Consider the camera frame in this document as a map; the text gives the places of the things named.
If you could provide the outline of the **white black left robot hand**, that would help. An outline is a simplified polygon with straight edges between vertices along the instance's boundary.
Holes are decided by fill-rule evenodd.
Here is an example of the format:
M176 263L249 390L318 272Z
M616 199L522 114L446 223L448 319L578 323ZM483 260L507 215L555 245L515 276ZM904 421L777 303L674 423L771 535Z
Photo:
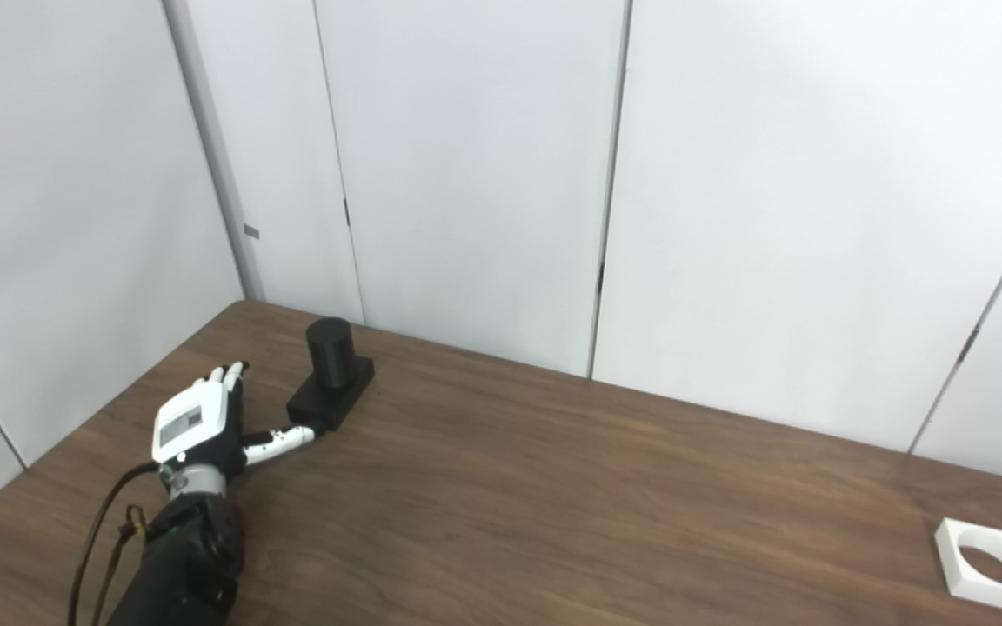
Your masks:
M242 361L217 366L164 402L152 428L152 461L174 472L210 466L230 480L247 467L313 443L326 432L318 424L291 424L246 433L245 369Z

